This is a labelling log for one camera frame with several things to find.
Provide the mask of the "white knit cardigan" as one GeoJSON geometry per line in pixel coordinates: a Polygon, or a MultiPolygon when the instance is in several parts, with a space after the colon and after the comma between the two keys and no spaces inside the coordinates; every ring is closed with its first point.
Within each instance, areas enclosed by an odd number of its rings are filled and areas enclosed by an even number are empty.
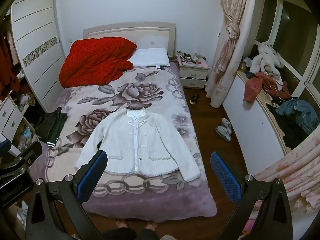
{"type": "Polygon", "coordinates": [[[103,119],[82,148],[75,167],[87,164],[98,150],[107,154],[105,172],[110,174],[157,177],[178,170],[186,182],[201,174],[176,127],[163,115],[145,109],[123,109],[103,119]]]}

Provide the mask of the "red hanging clothes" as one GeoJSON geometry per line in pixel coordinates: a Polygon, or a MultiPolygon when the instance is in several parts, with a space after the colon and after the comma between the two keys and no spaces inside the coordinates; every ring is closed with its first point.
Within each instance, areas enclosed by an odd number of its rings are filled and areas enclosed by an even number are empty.
{"type": "Polygon", "coordinates": [[[20,90],[20,83],[16,77],[16,75],[13,74],[11,71],[12,68],[12,61],[10,59],[9,55],[9,48],[5,42],[5,39],[3,36],[1,36],[1,51],[0,51],[0,64],[1,64],[1,91],[5,86],[10,86],[10,88],[18,92],[20,90]]]}

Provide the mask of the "dark green jacket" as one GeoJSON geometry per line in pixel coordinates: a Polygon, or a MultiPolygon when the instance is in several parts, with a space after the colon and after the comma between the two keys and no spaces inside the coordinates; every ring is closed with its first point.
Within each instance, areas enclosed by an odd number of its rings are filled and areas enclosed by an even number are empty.
{"type": "Polygon", "coordinates": [[[62,112],[61,107],[52,113],[42,115],[35,126],[36,135],[42,142],[46,142],[49,148],[54,148],[67,118],[67,114],[62,112]]]}

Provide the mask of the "pink folded bedding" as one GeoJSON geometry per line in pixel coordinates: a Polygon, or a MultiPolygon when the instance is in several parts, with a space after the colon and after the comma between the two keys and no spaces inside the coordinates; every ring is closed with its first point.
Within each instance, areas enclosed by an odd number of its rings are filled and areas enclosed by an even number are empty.
{"type": "Polygon", "coordinates": [[[294,150],[257,173],[256,180],[282,180],[289,199],[293,238],[300,239],[309,227],[310,214],[319,211],[319,127],[294,150]]]}

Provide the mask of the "person's feet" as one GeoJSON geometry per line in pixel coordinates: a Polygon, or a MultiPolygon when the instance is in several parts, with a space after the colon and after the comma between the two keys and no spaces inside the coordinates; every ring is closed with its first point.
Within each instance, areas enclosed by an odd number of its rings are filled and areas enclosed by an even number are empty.
{"type": "Polygon", "coordinates": [[[126,221],[124,219],[115,220],[117,228],[132,228],[132,229],[149,229],[156,231],[158,224],[154,221],[138,222],[138,221],[126,221]]]}

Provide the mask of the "floral plush bed blanket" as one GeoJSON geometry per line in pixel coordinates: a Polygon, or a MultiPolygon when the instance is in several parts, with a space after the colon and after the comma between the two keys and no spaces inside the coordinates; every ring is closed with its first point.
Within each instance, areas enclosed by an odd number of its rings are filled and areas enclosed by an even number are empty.
{"type": "Polygon", "coordinates": [[[31,166],[34,179],[60,181],[102,150],[107,167],[87,212],[156,222],[217,214],[176,64],[67,88],[57,108],[67,121],[31,166]]]}

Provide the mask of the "grey slipper near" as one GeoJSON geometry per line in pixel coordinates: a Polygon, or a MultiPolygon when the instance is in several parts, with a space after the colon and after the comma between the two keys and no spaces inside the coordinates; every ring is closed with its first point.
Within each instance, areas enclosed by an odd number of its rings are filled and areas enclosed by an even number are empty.
{"type": "Polygon", "coordinates": [[[225,141],[230,142],[231,141],[231,134],[227,128],[224,126],[217,126],[215,128],[216,133],[222,137],[225,141]]]}

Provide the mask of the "grey slipper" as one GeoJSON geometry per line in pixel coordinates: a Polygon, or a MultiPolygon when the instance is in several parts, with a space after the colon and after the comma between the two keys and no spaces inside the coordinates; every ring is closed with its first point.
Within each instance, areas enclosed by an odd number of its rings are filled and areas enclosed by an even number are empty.
{"type": "Polygon", "coordinates": [[[224,126],[217,126],[215,128],[216,133],[222,137],[225,141],[230,142],[231,141],[231,134],[227,128],[224,126]]]}
{"type": "Polygon", "coordinates": [[[228,119],[222,118],[221,125],[224,126],[228,130],[229,134],[232,134],[232,125],[228,119]]]}

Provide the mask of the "grey slipper far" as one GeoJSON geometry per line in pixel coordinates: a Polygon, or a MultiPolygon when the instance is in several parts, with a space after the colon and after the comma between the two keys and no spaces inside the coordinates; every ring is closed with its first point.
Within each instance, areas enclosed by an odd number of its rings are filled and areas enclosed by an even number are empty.
{"type": "Polygon", "coordinates": [[[221,125],[224,126],[228,130],[229,134],[232,134],[232,125],[228,119],[222,118],[221,125]]]}

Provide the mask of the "blue garment on sill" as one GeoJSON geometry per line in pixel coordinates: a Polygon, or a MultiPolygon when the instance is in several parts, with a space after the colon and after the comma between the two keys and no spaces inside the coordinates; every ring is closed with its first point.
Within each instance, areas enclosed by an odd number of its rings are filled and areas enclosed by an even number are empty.
{"type": "Polygon", "coordinates": [[[276,109],[278,115],[294,116],[295,122],[310,135],[319,125],[319,118],[314,108],[305,100],[291,98],[283,101],[276,109]]]}

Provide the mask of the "white wardrobe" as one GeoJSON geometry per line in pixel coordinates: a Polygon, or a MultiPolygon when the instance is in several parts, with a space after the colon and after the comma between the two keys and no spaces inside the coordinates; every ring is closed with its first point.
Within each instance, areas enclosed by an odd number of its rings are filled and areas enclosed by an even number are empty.
{"type": "Polygon", "coordinates": [[[63,88],[65,60],[54,14],[54,0],[14,0],[11,28],[23,74],[41,107],[52,112],[63,88]]]}

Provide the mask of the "red quilt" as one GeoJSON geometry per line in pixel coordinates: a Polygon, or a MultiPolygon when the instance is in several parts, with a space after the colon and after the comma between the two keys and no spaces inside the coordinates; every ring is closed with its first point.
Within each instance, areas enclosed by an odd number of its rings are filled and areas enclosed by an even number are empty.
{"type": "Polygon", "coordinates": [[[136,49],[135,43],[123,37],[77,40],[60,70],[60,85],[63,88],[107,85],[133,69],[129,58],[136,49]]]}

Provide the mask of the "red garment on sill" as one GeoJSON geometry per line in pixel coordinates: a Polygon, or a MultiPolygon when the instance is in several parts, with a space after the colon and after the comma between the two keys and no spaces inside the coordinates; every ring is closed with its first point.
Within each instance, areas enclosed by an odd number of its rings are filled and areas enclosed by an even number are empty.
{"type": "Polygon", "coordinates": [[[244,101],[253,103],[261,90],[264,90],[272,98],[289,100],[291,98],[291,94],[289,93],[287,82],[284,81],[281,86],[282,88],[279,89],[276,81],[272,77],[258,72],[256,76],[246,81],[244,101]]]}

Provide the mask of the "dark shoe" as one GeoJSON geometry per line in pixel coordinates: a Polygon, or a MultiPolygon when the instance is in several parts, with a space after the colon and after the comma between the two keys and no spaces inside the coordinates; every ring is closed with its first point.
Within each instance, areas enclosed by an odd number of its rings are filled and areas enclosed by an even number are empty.
{"type": "Polygon", "coordinates": [[[196,103],[198,103],[200,97],[201,97],[200,94],[193,95],[189,101],[190,104],[195,105],[196,103]]]}

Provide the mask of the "white plush garment on sill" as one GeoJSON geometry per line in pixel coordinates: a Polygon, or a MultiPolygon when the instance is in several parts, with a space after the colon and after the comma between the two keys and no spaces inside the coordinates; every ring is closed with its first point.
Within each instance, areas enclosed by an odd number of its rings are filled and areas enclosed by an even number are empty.
{"type": "Polygon", "coordinates": [[[258,45],[258,53],[253,58],[249,71],[253,74],[262,72],[272,77],[277,84],[282,85],[283,81],[279,70],[284,68],[284,63],[281,55],[273,49],[272,44],[268,41],[258,45]]]}

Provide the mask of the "white pillow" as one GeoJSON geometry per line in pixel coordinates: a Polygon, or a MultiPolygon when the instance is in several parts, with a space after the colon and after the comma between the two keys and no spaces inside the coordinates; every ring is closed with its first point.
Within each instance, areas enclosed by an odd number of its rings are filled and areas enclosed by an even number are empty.
{"type": "Polygon", "coordinates": [[[170,66],[165,48],[137,49],[128,61],[131,62],[134,67],[170,66]]]}

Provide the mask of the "white nightstand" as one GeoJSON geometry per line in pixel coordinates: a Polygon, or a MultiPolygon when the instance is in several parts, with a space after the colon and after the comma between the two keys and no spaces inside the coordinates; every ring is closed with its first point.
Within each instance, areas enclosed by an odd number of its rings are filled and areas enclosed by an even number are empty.
{"type": "Polygon", "coordinates": [[[209,65],[185,65],[179,64],[179,75],[182,86],[185,88],[203,89],[209,71],[209,65]]]}

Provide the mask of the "clutter on nightstand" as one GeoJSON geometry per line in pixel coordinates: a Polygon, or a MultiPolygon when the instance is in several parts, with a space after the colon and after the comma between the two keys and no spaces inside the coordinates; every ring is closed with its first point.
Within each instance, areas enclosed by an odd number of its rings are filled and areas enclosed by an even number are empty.
{"type": "Polygon", "coordinates": [[[198,64],[205,65],[206,64],[206,58],[200,54],[191,55],[189,53],[178,51],[177,58],[178,58],[179,64],[185,64],[185,65],[198,65],[198,64]]]}

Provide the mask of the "beige bed headboard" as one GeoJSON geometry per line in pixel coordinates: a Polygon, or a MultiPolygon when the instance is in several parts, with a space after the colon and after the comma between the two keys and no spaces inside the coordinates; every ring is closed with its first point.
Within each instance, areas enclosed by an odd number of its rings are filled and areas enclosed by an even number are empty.
{"type": "Polygon", "coordinates": [[[124,22],[84,29],[83,38],[123,37],[138,49],[165,48],[175,55],[176,24],[168,22],[124,22]]]}

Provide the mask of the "pink floral curtain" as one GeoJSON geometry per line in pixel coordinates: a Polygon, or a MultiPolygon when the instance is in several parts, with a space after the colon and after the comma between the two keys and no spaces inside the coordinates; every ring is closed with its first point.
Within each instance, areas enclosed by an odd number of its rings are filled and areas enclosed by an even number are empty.
{"type": "Polygon", "coordinates": [[[235,79],[253,21],[256,0],[220,0],[224,22],[205,86],[210,105],[219,108],[235,79]]]}

